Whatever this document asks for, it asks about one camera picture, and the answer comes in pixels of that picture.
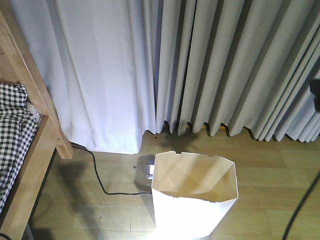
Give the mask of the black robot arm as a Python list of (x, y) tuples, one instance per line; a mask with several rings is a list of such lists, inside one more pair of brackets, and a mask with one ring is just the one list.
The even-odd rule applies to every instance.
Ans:
[(316, 111), (320, 111), (320, 80), (313, 79), (310, 81), (310, 92), (314, 96), (314, 108)]

